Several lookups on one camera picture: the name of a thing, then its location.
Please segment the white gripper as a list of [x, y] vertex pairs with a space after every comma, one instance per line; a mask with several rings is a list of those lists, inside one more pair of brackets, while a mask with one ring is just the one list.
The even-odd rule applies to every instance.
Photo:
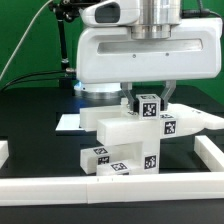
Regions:
[[83, 9], [81, 19], [77, 79], [121, 83], [132, 112], [139, 112], [133, 82], [166, 81], [166, 110], [175, 80], [213, 78], [221, 70], [222, 20], [185, 19], [180, 0], [103, 0]]

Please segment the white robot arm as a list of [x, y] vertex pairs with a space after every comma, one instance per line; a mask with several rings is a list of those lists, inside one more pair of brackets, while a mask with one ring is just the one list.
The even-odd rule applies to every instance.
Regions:
[[75, 87], [90, 97], [130, 94], [134, 82], [163, 81], [167, 102], [178, 80], [221, 70], [223, 22], [181, 0], [102, 0], [81, 11]]

